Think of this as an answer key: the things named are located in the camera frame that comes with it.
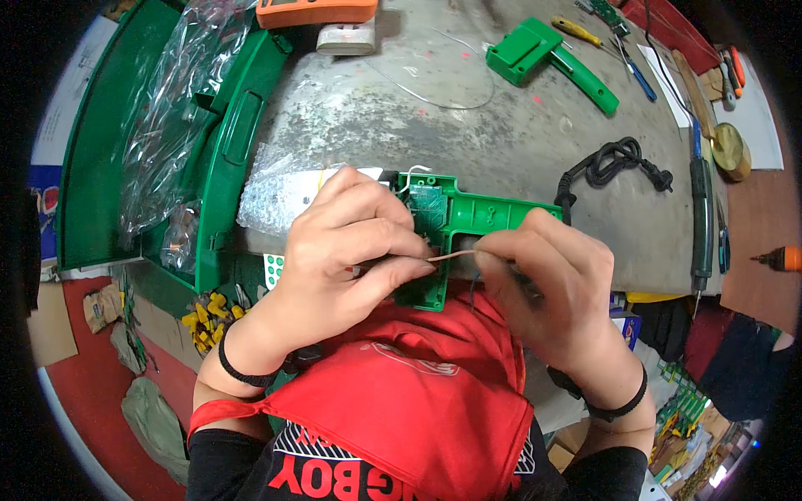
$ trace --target metal table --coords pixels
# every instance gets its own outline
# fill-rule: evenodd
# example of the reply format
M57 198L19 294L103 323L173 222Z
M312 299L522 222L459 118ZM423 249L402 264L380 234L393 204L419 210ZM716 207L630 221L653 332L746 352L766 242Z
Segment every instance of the metal table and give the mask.
M289 152L310 170L347 162L405 172L422 164L457 176L466 192L551 203L563 172L604 143L630 135L645 158L672 172L674 192L657 193L637 171L622 172L603 189L579 178L573 186L578 197L573 225L613 251L613 290L689 293L690 137L677 128L635 46L646 45L642 32L630 24L633 34L626 43L658 93L656 103L646 99L614 47L599 50L566 37L573 55L621 100L611 118L556 67L538 67L532 82L518 88L484 65L488 44L530 16L548 24L553 15L579 22L605 41L610 36L601 19L571 0L386 0L376 16L375 54L332 58L312 51L295 57L270 98L254 147L266 143ZM685 93L670 53L658 50ZM450 107L487 102L448 109L398 84ZM718 175L714 185L726 211ZM284 250L282 238L249 229L238 239L252 253ZM713 268L707 294L721 290L715 258Z

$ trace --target green plastic housing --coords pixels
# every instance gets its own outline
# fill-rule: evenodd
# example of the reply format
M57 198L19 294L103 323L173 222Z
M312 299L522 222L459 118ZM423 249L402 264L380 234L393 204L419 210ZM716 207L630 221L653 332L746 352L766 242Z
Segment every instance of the green plastic housing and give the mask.
M490 46L485 61L512 85L523 87L533 68L545 59L573 80L602 111L612 115L618 107L618 98L561 43L562 36L556 31L529 18L506 34L498 45Z
M62 168L57 211L60 269L145 257L165 275L200 293L226 280L225 244L234 225L253 135L291 51L282 37L254 28L215 96L196 95L204 135L182 172L188 200L202 199L194 275L161 266L165 221L134 248L119 245L122 163L119 145L131 110L180 17L170 2L140 0L119 22L95 66L73 124Z
M464 193L457 188L457 179L453 176L411 174L411 177L413 185L440 187L448 199L445 225L434 232L427 232L426 235L431 246L439 247L440 255L452 252L454 237L457 235L481 236L501 229L518 228L526 214L534 208L544 208L562 220L562 209L556 205ZM406 183L407 174L399 174L399 185L404 186ZM405 194L400 194L399 198L403 200ZM419 223L416 219L416 232L419 232ZM396 290L395 302L417 309L442 311L450 270L450 260L441 261L437 273L414 280Z

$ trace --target bubble wrap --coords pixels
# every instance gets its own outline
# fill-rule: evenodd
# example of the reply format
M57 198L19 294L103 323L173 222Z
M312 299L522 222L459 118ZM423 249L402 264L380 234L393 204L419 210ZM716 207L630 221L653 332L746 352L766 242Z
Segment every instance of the bubble wrap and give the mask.
M273 236L286 237L290 225L312 203L320 187L346 164L325 166L259 143L253 168L240 197L237 223ZM378 179L381 168L361 168Z

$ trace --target left hand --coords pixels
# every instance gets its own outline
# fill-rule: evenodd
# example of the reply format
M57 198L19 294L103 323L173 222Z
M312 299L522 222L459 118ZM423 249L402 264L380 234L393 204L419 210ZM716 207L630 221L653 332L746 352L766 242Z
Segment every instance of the left hand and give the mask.
M390 190L340 169L293 222L281 280L243 320L268 321L287 353L345 332L400 285L435 270L413 230L412 214ZM387 254L359 279L345 270Z

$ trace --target orange multimeter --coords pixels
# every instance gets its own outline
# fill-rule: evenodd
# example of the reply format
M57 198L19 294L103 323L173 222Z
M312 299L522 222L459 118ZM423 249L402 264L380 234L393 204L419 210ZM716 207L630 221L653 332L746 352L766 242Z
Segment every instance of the orange multimeter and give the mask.
M360 24L376 14L377 3L378 0L260 0L256 19L266 30L324 22Z

